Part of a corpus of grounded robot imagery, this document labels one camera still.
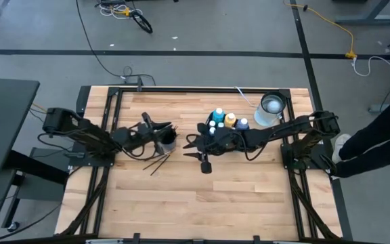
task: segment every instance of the wheel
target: wheel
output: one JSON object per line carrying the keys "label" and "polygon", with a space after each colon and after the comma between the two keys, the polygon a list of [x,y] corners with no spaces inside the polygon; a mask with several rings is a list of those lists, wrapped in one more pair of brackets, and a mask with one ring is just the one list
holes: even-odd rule
{"label": "wheel", "polygon": [[18,222],[12,222],[10,226],[8,226],[7,231],[8,232],[13,232],[19,228],[19,223]]}

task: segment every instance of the person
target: person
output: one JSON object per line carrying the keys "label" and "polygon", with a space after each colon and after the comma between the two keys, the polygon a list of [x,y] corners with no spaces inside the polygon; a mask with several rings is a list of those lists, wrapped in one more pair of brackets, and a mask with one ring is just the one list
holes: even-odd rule
{"label": "person", "polygon": [[331,175],[340,178],[390,165],[390,105],[354,136],[339,136],[334,144],[332,161],[336,163],[336,170]]}

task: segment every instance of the desk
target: desk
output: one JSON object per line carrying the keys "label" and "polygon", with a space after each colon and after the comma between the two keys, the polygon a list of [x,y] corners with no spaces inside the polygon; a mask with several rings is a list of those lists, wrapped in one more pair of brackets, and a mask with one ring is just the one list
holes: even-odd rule
{"label": "desk", "polygon": [[[68,176],[66,171],[61,170],[66,169],[67,164],[59,169],[52,167],[53,164],[61,165],[63,161],[58,161],[58,163],[51,162],[50,164],[41,163],[12,150],[38,88],[38,81],[0,79],[0,210],[4,204],[4,198],[12,198],[7,215],[3,221],[4,228],[9,227],[12,223],[20,199],[35,199],[29,195],[30,191],[28,189],[20,190],[19,187],[14,195],[7,196],[11,185],[21,186],[23,183],[26,186],[32,184],[40,188],[42,184],[37,183],[41,180],[48,188],[53,187],[50,188],[54,190],[53,194],[47,195],[51,196],[48,199],[55,200],[58,199],[58,196],[52,196],[58,194],[56,189],[60,189],[62,192],[63,184]],[[18,170],[22,171],[22,175],[16,173]],[[39,179],[39,177],[52,180],[58,184],[53,186],[56,183]]]}
{"label": "desk", "polygon": [[[288,173],[279,149],[281,140],[270,142],[261,156],[251,162],[239,152],[209,157],[211,174],[202,174],[199,161],[183,156],[195,151],[182,149],[187,144],[186,135],[197,133],[196,124],[204,122],[217,107],[239,118],[246,117],[251,127],[257,127],[254,108],[237,91],[192,93],[171,92],[179,89],[175,87],[146,89],[150,91],[123,93],[118,127],[140,122],[141,113],[147,112],[155,122],[171,121],[178,126],[177,148],[153,176],[150,176],[153,169],[142,170],[151,162],[134,161],[123,153],[116,156],[108,179],[101,238],[132,238],[138,232],[142,239],[251,240],[254,235],[261,240],[298,239]],[[107,86],[91,87],[85,118],[92,123],[101,124],[107,93]],[[296,117],[312,112],[307,89],[290,89],[290,94]],[[253,104],[258,104],[262,95],[263,91],[246,94]],[[146,148],[145,156],[150,156],[148,150],[152,145]],[[91,168],[84,167],[69,178],[56,233],[67,228],[84,205],[90,175]],[[314,208],[330,229],[341,236],[329,177],[323,171],[308,170],[307,180]],[[305,209],[301,207],[301,211],[305,235],[309,236]]]}

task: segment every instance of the wooden table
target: wooden table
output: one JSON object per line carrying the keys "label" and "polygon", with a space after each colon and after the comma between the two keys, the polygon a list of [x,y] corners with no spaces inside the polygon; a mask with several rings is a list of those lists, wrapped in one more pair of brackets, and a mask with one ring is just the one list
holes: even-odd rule
{"label": "wooden table", "polygon": [[[85,118],[97,125],[102,122],[107,91],[106,86],[94,86],[89,92]],[[296,117],[313,111],[307,89],[290,92]],[[261,92],[246,96],[258,104],[262,95]],[[270,142],[260,157],[251,162],[241,152],[209,157],[211,174],[202,174],[199,161],[183,156],[196,151],[182,149],[187,144],[186,135],[197,133],[196,124],[204,122],[217,107],[238,118],[246,117],[252,128],[258,127],[253,119],[255,108],[239,93],[123,94],[118,126],[130,127],[140,122],[142,112],[147,112],[155,122],[171,121],[178,126],[177,149],[153,176],[150,173],[156,166],[142,170],[151,162],[134,161],[123,153],[117,155],[110,170],[100,237],[132,238],[138,232],[143,239],[251,240],[254,235],[261,240],[298,239],[288,173],[279,149],[281,140]],[[152,144],[147,146],[145,156],[150,156],[151,150]],[[91,168],[84,167],[68,180],[56,232],[64,230],[84,205],[90,175]],[[341,236],[328,176],[321,170],[308,170],[307,179],[314,208],[330,229]],[[305,235],[309,237],[307,214],[302,206],[301,211]]]}

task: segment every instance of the black desk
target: black desk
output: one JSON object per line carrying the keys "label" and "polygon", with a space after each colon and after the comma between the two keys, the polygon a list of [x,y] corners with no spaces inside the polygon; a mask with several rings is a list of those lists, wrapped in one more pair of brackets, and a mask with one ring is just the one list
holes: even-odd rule
{"label": "black desk", "polygon": [[[0,79],[0,210],[11,185],[20,186],[25,173],[56,182],[62,188],[68,173],[12,150],[20,128],[39,88],[38,81]],[[15,196],[5,223],[10,223],[19,198]]]}

